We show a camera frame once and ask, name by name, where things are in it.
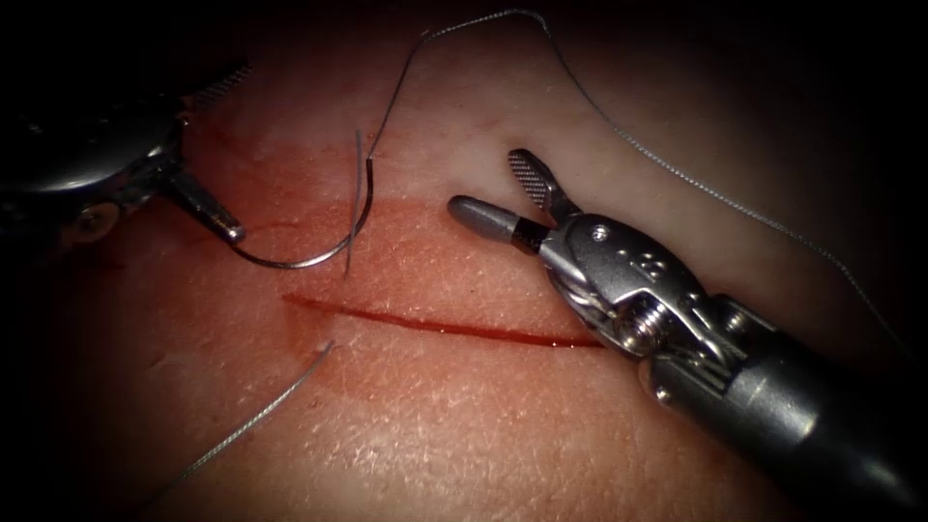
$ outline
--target pink skin surface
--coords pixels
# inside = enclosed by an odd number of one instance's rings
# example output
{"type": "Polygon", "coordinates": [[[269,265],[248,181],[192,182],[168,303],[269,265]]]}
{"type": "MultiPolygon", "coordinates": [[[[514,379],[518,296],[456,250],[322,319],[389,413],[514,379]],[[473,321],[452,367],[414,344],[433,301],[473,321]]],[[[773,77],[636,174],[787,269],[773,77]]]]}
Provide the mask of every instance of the pink skin surface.
{"type": "MultiPolygon", "coordinates": [[[[348,228],[364,150],[408,51],[467,14],[383,10],[264,20],[252,77],[188,127],[189,168],[275,259],[348,228]]],[[[896,246],[876,181],[763,82],[734,78],[667,32],[551,14],[565,58],[615,121],[699,180],[845,259],[898,323],[896,246]],[[803,129],[803,132],[790,130],[803,129]]],[[[512,17],[424,47],[375,154],[376,200],[354,246],[281,272],[236,256],[153,200],[73,252],[24,306],[52,327],[35,368],[62,482],[113,513],[162,487],[325,362],[279,409],[179,484],[152,520],[781,519],[763,478],[641,389],[536,259],[447,215],[469,194],[542,219],[508,172],[527,148],[589,212],[673,250],[711,293],[880,374],[892,346],[851,287],[803,246],[624,144],[579,96],[539,28],[512,17]]]]}

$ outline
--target dark background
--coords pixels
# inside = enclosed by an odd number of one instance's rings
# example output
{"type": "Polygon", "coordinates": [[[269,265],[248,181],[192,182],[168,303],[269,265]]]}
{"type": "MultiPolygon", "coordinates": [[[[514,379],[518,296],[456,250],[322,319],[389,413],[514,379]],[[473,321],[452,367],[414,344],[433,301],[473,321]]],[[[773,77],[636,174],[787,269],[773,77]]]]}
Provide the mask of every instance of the dark background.
{"type": "MultiPolygon", "coordinates": [[[[424,9],[443,9],[440,2],[420,4],[424,9]]],[[[325,23],[329,15],[385,6],[341,1],[303,5],[295,15],[325,23]]],[[[501,7],[529,7],[542,13],[570,9],[580,15],[589,13],[591,24],[601,23],[594,16],[597,11],[622,10],[626,19],[660,20],[693,42],[708,46],[731,64],[733,74],[775,78],[776,89],[825,114],[840,139],[863,153],[867,170],[895,189],[898,200],[888,212],[899,213],[911,229],[887,232],[911,238],[906,256],[911,265],[899,270],[918,274],[912,258],[923,235],[915,227],[920,222],[917,188],[924,169],[917,160],[920,146],[914,131],[919,122],[915,108],[921,105],[916,73],[924,60],[916,56],[914,42],[919,35],[905,27],[914,14],[887,3],[855,7],[781,1],[475,2],[470,7],[456,6],[455,11],[483,15],[501,7]]],[[[8,12],[2,22],[4,84],[9,89],[4,108],[9,114],[4,116],[29,111],[67,113],[76,106],[113,97],[194,85],[241,56],[240,43],[214,35],[266,23],[275,13],[293,9],[273,1],[256,5],[110,2],[64,9],[41,3],[18,6],[17,14],[8,12]],[[180,52],[190,48],[197,50],[180,52]]],[[[15,151],[8,154],[15,168],[15,151]]],[[[901,289],[900,295],[908,296],[902,299],[914,304],[916,286],[914,282],[912,288],[901,289]]],[[[9,341],[14,351],[17,342],[9,341]]],[[[909,339],[920,354],[917,341],[909,339]]],[[[14,406],[8,418],[14,434],[8,449],[14,454],[10,471],[18,486],[8,491],[14,499],[8,508],[24,508],[33,516],[80,518],[81,500],[62,481],[53,453],[46,450],[47,445],[62,441],[41,430],[41,412],[18,391],[22,387],[17,384],[21,374],[15,371],[16,361],[13,357],[12,376],[7,380],[8,398],[14,406]]]]}

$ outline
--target red incision line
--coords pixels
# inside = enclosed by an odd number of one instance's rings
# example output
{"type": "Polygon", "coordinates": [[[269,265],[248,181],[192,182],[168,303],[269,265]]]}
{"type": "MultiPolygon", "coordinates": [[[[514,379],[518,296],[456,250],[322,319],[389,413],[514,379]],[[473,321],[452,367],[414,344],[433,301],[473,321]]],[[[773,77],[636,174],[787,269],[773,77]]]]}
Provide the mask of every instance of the red incision line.
{"type": "Polygon", "coordinates": [[[342,306],[339,304],[329,304],[315,301],[296,294],[284,294],[281,298],[290,304],[303,306],[315,310],[322,310],[330,313],[349,315],[351,317],[360,317],[384,323],[396,325],[411,330],[420,330],[423,332],[440,332],[442,334],[470,335],[484,339],[495,339],[508,342],[518,342],[522,344],[534,344],[537,346],[578,346],[578,347],[596,347],[602,346],[598,342],[588,338],[569,339],[563,337],[549,337],[544,335],[532,335],[530,333],[512,332],[504,330],[491,330],[485,328],[468,327],[461,325],[450,325],[446,323],[435,323],[431,321],[422,321],[417,319],[406,319],[386,313],[375,313],[365,310],[358,310],[342,306]]]}

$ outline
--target gray suture thread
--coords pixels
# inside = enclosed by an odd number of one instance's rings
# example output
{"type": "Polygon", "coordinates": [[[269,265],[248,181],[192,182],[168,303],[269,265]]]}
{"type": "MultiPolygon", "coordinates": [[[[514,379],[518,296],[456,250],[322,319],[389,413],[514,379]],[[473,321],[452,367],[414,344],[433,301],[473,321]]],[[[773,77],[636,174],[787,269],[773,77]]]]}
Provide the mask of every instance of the gray suture thread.
{"type": "Polygon", "coordinates": [[[300,387],[303,381],[306,380],[306,377],[309,377],[309,375],[313,371],[315,371],[316,367],[319,366],[319,363],[321,363],[322,360],[324,360],[326,356],[329,355],[329,352],[332,351],[333,346],[334,346],[334,341],[329,341],[326,344],[326,347],[323,349],[322,353],[319,354],[319,357],[317,357],[316,360],[313,361],[312,364],[309,365],[309,368],[307,368],[306,371],[303,372],[303,375],[301,375],[292,385],[290,385],[289,388],[284,390],[283,393],[278,395],[277,398],[271,402],[271,404],[268,404],[267,406],[265,406],[264,409],[262,409],[260,412],[257,413],[257,415],[255,415],[251,419],[247,420],[244,424],[239,426],[239,428],[233,431],[228,437],[226,437],[225,439],[222,439],[222,441],[219,444],[213,446],[213,448],[207,451],[206,453],[203,453],[203,456],[196,459],[194,463],[187,466],[187,468],[183,472],[181,472],[177,477],[175,477],[173,480],[168,482],[162,489],[159,489],[153,495],[148,497],[144,502],[140,503],[137,507],[135,507],[130,513],[128,513],[123,518],[131,519],[137,516],[138,514],[140,514],[143,510],[145,510],[146,508],[148,508],[149,506],[157,502],[158,499],[160,499],[165,493],[173,489],[174,486],[176,486],[181,481],[183,481],[184,479],[192,475],[193,472],[200,469],[204,464],[212,460],[213,457],[215,457],[220,451],[225,450],[227,446],[235,442],[236,439],[238,439],[243,434],[245,434],[246,431],[254,427],[255,424],[257,424],[262,419],[267,417],[274,409],[276,409],[277,406],[280,405],[281,402],[283,402],[287,397],[290,396],[291,393],[293,393],[297,388],[300,387]]]}
{"type": "MultiPolygon", "coordinates": [[[[392,112],[393,107],[394,107],[395,104],[396,104],[396,99],[397,99],[397,97],[398,97],[398,95],[399,95],[399,90],[400,90],[400,88],[401,88],[402,85],[403,85],[403,80],[404,80],[405,77],[406,77],[407,71],[409,71],[410,63],[412,62],[413,56],[416,54],[416,52],[419,50],[419,48],[420,48],[421,46],[423,46],[424,44],[427,44],[428,42],[430,42],[430,41],[432,41],[432,40],[435,40],[436,38],[439,38],[439,37],[441,37],[441,36],[444,36],[444,35],[446,35],[446,34],[448,34],[448,33],[451,33],[451,32],[453,32],[453,31],[457,31],[457,30],[459,30],[459,29],[464,29],[464,28],[469,27],[469,26],[471,26],[471,25],[476,25],[476,24],[479,24],[479,23],[483,23],[483,22],[485,22],[485,21],[495,20],[495,19],[502,18],[502,17],[504,17],[504,16],[509,16],[509,15],[524,15],[524,16],[528,16],[528,17],[530,17],[530,18],[533,18],[535,21],[538,22],[538,24],[541,25],[541,29],[544,31],[545,36],[547,36],[548,41],[551,43],[551,46],[552,46],[552,48],[554,49],[554,53],[555,53],[555,55],[557,56],[558,61],[560,62],[561,66],[564,68],[564,71],[565,71],[565,73],[567,74],[567,76],[568,76],[568,77],[570,78],[570,80],[573,82],[574,86],[576,86],[577,90],[580,91],[580,94],[584,97],[584,99],[586,99],[586,101],[587,101],[587,102],[590,104],[590,106],[596,111],[596,113],[597,113],[597,114],[598,114],[598,115],[599,115],[599,116],[612,128],[612,130],[613,130],[616,134],[618,134],[622,139],[624,139],[629,145],[631,145],[632,147],[634,147],[634,149],[635,149],[636,151],[638,151],[639,153],[643,154],[646,158],[648,158],[649,160],[653,161],[654,163],[660,165],[661,167],[663,167],[665,170],[667,170],[667,171],[670,172],[671,174],[674,174],[674,175],[677,176],[678,178],[680,178],[680,179],[684,180],[685,182],[689,183],[690,185],[692,185],[692,186],[695,187],[696,189],[699,189],[699,190],[705,192],[706,194],[708,194],[708,195],[712,196],[713,198],[715,198],[715,199],[721,201],[722,203],[725,203],[725,204],[728,205],[729,207],[731,207],[731,208],[737,210],[738,212],[740,212],[740,213],[742,213],[742,214],[748,216],[749,218],[753,218],[753,219],[755,219],[755,220],[757,220],[757,221],[760,221],[762,224],[764,224],[764,225],[766,225],[766,226],[772,228],[773,230],[776,230],[777,232],[780,232],[780,233],[782,233],[782,234],[785,234],[786,236],[788,236],[788,237],[792,238],[793,240],[799,242],[801,245],[804,245],[804,246],[810,248],[810,249],[811,249],[812,251],[814,251],[815,253],[821,255],[822,257],[824,257],[825,260],[827,260],[829,263],[831,263],[832,265],[834,265],[834,266],[838,269],[838,271],[841,272],[841,274],[844,276],[844,278],[847,279],[848,282],[851,283],[851,286],[854,288],[854,290],[856,291],[857,295],[860,296],[860,298],[863,300],[863,302],[867,305],[867,307],[869,308],[870,312],[873,314],[873,316],[876,318],[876,320],[880,323],[880,325],[883,327],[883,329],[886,331],[886,333],[889,334],[890,337],[892,337],[892,340],[893,340],[893,341],[894,341],[894,342],[895,342],[895,343],[896,343],[896,344],[897,344],[909,357],[913,357],[913,354],[909,351],[908,347],[902,342],[902,340],[898,337],[898,335],[896,335],[895,331],[889,326],[889,324],[888,324],[888,323],[886,322],[886,320],[883,318],[882,314],[877,310],[876,306],[870,301],[870,298],[869,298],[869,297],[867,296],[867,294],[863,291],[863,288],[862,288],[862,287],[860,286],[860,284],[857,282],[856,278],[851,274],[851,271],[848,269],[848,267],[845,266],[844,263],[842,263],[837,257],[835,257],[834,254],[832,254],[831,252],[825,250],[825,249],[822,248],[821,246],[818,246],[818,245],[812,243],[810,240],[808,240],[808,239],[806,239],[806,238],[800,236],[798,233],[796,233],[796,232],[790,230],[790,229],[787,228],[785,225],[783,225],[783,224],[781,224],[781,223],[779,223],[779,222],[777,222],[777,221],[775,221],[775,220],[773,220],[773,219],[771,219],[771,218],[769,218],[769,217],[765,217],[765,216],[763,216],[762,214],[760,214],[760,213],[758,213],[758,212],[756,212],[756,211],[754,211],[754,210],[752,210],[752,209],[749,209],[749,208],[745,207],[744,205],[740,204],[738,201],[736,201],[736,200],[734,200],[734,199],[732,199],[732,198],[730,198],[730,197],[728,197],[728,196],[726,196],[726,195],[720,193],[719,191],[715,190],[714,188],[711,188],[711,187],[709,187],[709,186],[703,184],[702,182],[700,182],[700,181],[698,181],[698,180],[696,180],[696,179],[690,177],[688,174],[686,174],[686,173],[683,172],[682,170],[678,169],[677,167],[673,166],[671,163],[669,163],[669,162],[666,161],[665,159],[662,159],[660,156],[658,156],[657,154],[655,154],[655,153],[653,153],[652,151],[650,151],[648,148],[646,148],[644,145],[642,145],[638,140],[636,140],[635,138],[633,138],[630,134],[628,134],[628,133],[625,132],[624,130],[620,129],[619,126],[616,125],[616,124],[609,118],[609,116],[606,115],[606,113],[599,107],[599,105],[596,104],[596,102],[593,100],[593,97],[591,97],[590,94],[586,91],[586,89],[583,88],[583,86],[580,84],[580,81],[579,81],[579,80],[577,79],[577,77],[573,74],[573,71],[571,71],[571,70],[570,70],[570,67],[567,66],[567,63],[566,63],[566,61],[565,61],[565,59],[564,59],[564,56],[561,54],[561,50],[558,48],[557,44],[554,42],[554,37],[551,35],[551,31],[550,31],[550,29],[548,28],[547,22],[545,22],[544,18],[543,18],[540,14],[538,14],[538,13],[534,13],[534,12],[527,11],[527,10],[521,10],[521,9],[510,9],[510,10],[500,11],[500,12],[495,13],[495,14],[490,14],[490,15],[488,15],[488,16],[483,16],[483,17],[480,17],[480,18],[476,18],[476,19],[473,19],[473,20],[470,20],[470,21],[467,21],[467,22],[464,22],[464,23],[461,23],[461,24],[458,24],[458,25],[453,25],[453,26],[451,26],[451,27],[447,27],[447,28],[442,29],[442,30],[440,30],[440,31],[438,31],[438,32],[430,33],[430,34],[425,35],[424,37],[422,37],[422,38],[419,40],[419,42],[416,43],[416,46],[413,47],[413,50],[409,53],[409,56],[408,56],[408,58],[406,59],[406,64],[405,64],[405,66],[403,67],[403,71],[402,71],[402,73],[400,74],[399,80],[398,80],[397,83],[396,83],[396,88],[393,90],[393,94],[392,94],[392,96],[391,96],[390,102],[389,102],[389,104],[387,105],[387,111],[386,111],[386,113],[385,113],[385,115],[384,115],[384,119],[383,119],[383,121],[382,121],[382,123],[381,123],[381,125],[380,125],[380,128],[377,130],[377,133],[376,133],[375,136],[374,136],[373,142],[371,143],[370,151],[369,151],[368,154],[367,154],[368,163],[369,163],[371,160],[373,160],[374,149],[377,147],[377,143],[380,141],[380,137],[381,137],[381,135],[383,134],[384,128],[385,128],[385,126],[387,125],[387,121],[388,121],[389,118],[390,118],[390,113],[392,112]]],[[[361,171],[360,171],[360,150],[361,150],[361,142],[360,142],[360,139],[361,139],[361,135],[360,135],[359,133],[356,133],[356,146],[357,146],[357,149],[358,149],[358,151],[359,151],[359,176],[360,176],[360,172],[361,172],[361,171]]],[[[368,178],[369,178],[369,179],[372,178],[371,172],[368,172],[368,178]]],[[[369,190],[369,191],[368,191],[368,195],[367,195],[367,201],[366,201],[366,204],[365,204],[365,208],[366,208],[366,209],[369,208],[369,206],[370,206],[370,201],[371,201],[372,197],[373,197],[372,190],[369,190]]],[[[353,221],[353,222],[355,222],[355,221],[354,221],[354,213],[355,213],[356,211],[357,211],[357,201],[356,201],[355,210],[352,211],[352,214],[353,214],[352,221],[353,221]]],[[[328,259],[328,258],[331,257],[332,255],[334,255],[335,253],[337,253],[339,250],[341,250],[341,248],[344,247],[344,244],[350,245],[350,244],[353,242],[355,235],[360,231],[361,226],[363,226],[363,222],[362,222],[362,221],[361,221],[361,222],[355,222],[355,226],[352,227],[352,232],[351,232],[351,234],[350,234],[348,237],[346,237],[344,240],[342,240],[342,242],[341,242],[338,246],[336,246],[336,248],[334,249],[334,252],[332,252],[332,253],[330,253],[330,254],[327,254],[327,255],[324,255],[325,259],[328,259]]],[[[318,263],[318,262],[321,262],[322,260],[313,260],[313,261],[315,261],[314,263],[303,263],[303,266],[311,266],[311,264],[316,264],[316,263],[318,263]]],[[[272,264],[271,264],[270,262],[263,261],[263,263],[265,264],[265,266],[272,266],[272,264]]],[[[349,261],[349,263],[346,264],[346,267],[345,267],[345,272],[346,272],[346,274],[347,274],[347,271],[348,271],[348,268],[349,268],[349,267],[350,267],[350,261],[349,261]]],[[[232,442],[234,442],[236,439],[238,439],[239,437],[241,437],[242,434],[244,434],[246,431],[248,431],[249,429],[251,429],[255,424],[257,424],[257,423],[260,422],[262,419],[264,419],[265,417],[267,417],[267,416],[268,416],[268,415],[269,415],[281,402],[283,402],[284,399],[286,399],[291,393],[293,393],[293,391],[294,391],[296,388],[298,388],[298,387],[300,386],[300,384],[303,383],[303,381],[306,379],[306,377],[308,377],[309,374],[311,374],[311,373],[313,372],[313,370],[315,370],[316,366],[317,366],[323,359],[325,359],[325,357],[326,357],[326,356],[329,354],[329,352],[332,350],[332,347],[333,347],[333,342],[330,341],[329,344],[326,346],[325,350],[322,352],[322,354],[316,359],[316,361],[314,361],[314,362],[310,365],[309,369],[307,369],[306,372],[305,372],[302,376],[300,376],[300,378],[297,379],[297,381],[296,381],[295,383],[293,383],[293,385],[291,385],[291,386],[290,386],[287,390],[285,390],[277,399],[275,399],[271,404],[269,404],[267,407],[265,407],[263,410],[261,410],[257,415],[255,415],[255,416],[252,417],[250,420],[248,420],[246,423],[244,423],[241,427],[239,427],[239,429],[235,430],[231,435],[229,435],[229,436],[226,437],[224,440],[222,440],[222,442],[220,442],[219,444],[217,444],[215,447],[213,447],[212,449],[210,449],[209,451],[207,451],[203,456],[201,456],[199,459],[197,459],[196,462],[194,462],[193,464],[191,464],[190,466],[188,466],[180,475],[178,475],[178,476],[175,477],[173,480],[171,480],[171,481],[170,481],[167,485],[165,485],[161,490],[159,490],[157,493],[155,493],[154,495],[152,495],[148,500],[146,500],[144,503],[142,503],[142,504],[139,505],[136,509],[134,509],[134,510],[131,512],[132,515],[136,515],[136,514],[140,513],[143,509],[145,509],[145,508],[147,508],[148,506],[150,506],[151,504],[153,504],[153,503],[154,503],[155,501],[157,501],[164,493],[166,493],[167,491],[169,491],[171,488],[173,488],[175,485],[177,485],[177,484],[178,484],[179,482],[181,482],[182,480],[186,479],[190,474],[192,474],[192,473],[195,472],[197,469],[199,469],[201,466],[203,466],[204,464],[206,464],[210,459],[212,459],[214,456],[216,456],[220,451],[224,450],[227,446],[229,446],[230,444],[232,444],[232,442]]]]}
{"type": "Polygon", "coordinates": [[[914,359],[914,354],[911,352],[909,347],[904,342],[902,342],[902,339],[899,337],[899,335],[896,334],[895,330],[892,329],[892,327],[889,325],[889,323],[886,321],[886,319],[877,309],[876,305],[870,300],[870,297],[867,296],[866,292],[864,292],[863,287],[860,285],[859,282],[857,282],[856,277],[854,277],[854,275],[851,274],[851,270],[844,263],[842,263],[841,260],[839,260],[834,254],[824,249],[823,247],[816,245],[811,240],[799,235],[799,233],[794,232],[793,230],[787,228],[786,225],[774,219],[766,217],[755,210],[749,209],[745,207],[744,205],[740,204],[738,201],[732,199],[731,197],[728,197],[725,194],[722,194],[721,192],[719,192],[718,190],[715,190],[714,188],[707,186],[706,184],[700,182],[699,180],[696,180],[695,178],[691,177],[689,174],[686,174],[682,170],[672,165],[666,159],[661,158],[660,156],[658,156],[657,154],[649,150],[647,147],[642,145],[641,142],[639,142],[637,139],[632,137],[628,132],[622,130],[615,122],[613,122],[612,119],[609,118],[608,115],[606,115],[605,111],[601,107],[599,107],[599,105],[593,100],[593,97],[590,95],[590,93],[588,93],[587,90],[584,89],[583,85],[580,84],[580,80],[577,79],[573,71],[567,65],[567,62],[564,59],[564,55],[561,54],[561,49],[555,43],[554,36],[551,34],[551,30],[548,28],[548,23],[544,20],[544,18],[540,14],[535,13],[533,11],[528,11],[528,10],[523,10],[523,9],[508,9],[508,10],[500,11],[498,13],[483,16],[480,18],[475,18],[473,20],[470,20],[464,23],[452,25],[451,27],[446,27],[445,29],[442,29],[438,32],[430,33],[422,37],[421,40],[419,40],[419,42],[416,43],[416,46],[413,47],[413,50],[409,53],[409,57],[406,59],[406,65],[403,67],[403,72],[400,75],[399,81],[396,84],[396,89],[393,91],[393,96],[390,100],[390,104],[387,106],[387,114],[384,116],[384,121],[381,124],[380,129],[377,131],[377,136],[374,138],[374,142],[370,147],[370,153],[368,155],[369,158],[371,158],[374,154],[374,147],[376,147],[377,142],[380,140],[380,134],[384,131],[384,126],[387,124],[387,119],[390,117],[390,112],[393,108],[393,105],[396,102],[396,97],[399,94],[400,86],[402,86],[403,84],[403,79],[406,76],[406,72],[409,70],[409,65],[412,62],[413,55],[416,54],[416,51],[418,51],[422,45],[432,40],[435,40],[438,37],[444,36],[453,31],[457,31],[458,29],[464,29],[465,27],[470,27],[471,25],[476,25],[478,23],[483,23],[485,21],[495,20],[498,18],[502,18],[504,16],[510,16],[510,15],[528,16],[529,18],[532,18],[536,22],[538,22],[538,24],[541,26],[541,30],[544,31],[545,36],[548,38],[548,42],[551,43],[551,48],[554,50],[554,54],[557,57],[558,62],[561,64],[561,67],[564,69],[564,72],[570,78],[570,81],[573,82],[573,85],[580,92],[581,96],[583,96],[583,98],[590,104],[590,106],[593,108],[596,114],[598,114],[599,117],[602,118],[603,121],[605,121],[606,124],[608,124],[609,127],[612,128],[613,132],[618,134],[622,139],[624,139],[629,145],[631,145],[636,151],[644,155],[646,158],[653,161],[657,165],[661,166],[664,170],[670,172],[671,174],[689,183],[691,186],[695,187],[696,189],[699,189],[702,192],[717,199],[718,201],[721,201],[722,203],[744,214],[745,216],[748,216],[749,218],[760,221],[762,224],[772,228],[773,230],[776,230],[777,232],[785,234],[787,237],[795,240],[796,242],[798,242],[799,244],[805,247],[808,247],[813,252],[824,257],[826,261],[828,261],[835,268],[837,268],[838,271],[841,273],[841,275],[844,276],[845,279],[847,279],[847,281],[851,284],[852,288],[854,288],[854,291],[857,293],[857,295],[860,297],[863,303],[867,306],[867,308],[870,310],[870,313],[877,320],[877,322],[884,329],[884,331],[889,335],[892,341],[903,351],[903,353],[906,354],[906,356],[908,356],[911,359],[914,359]]]}

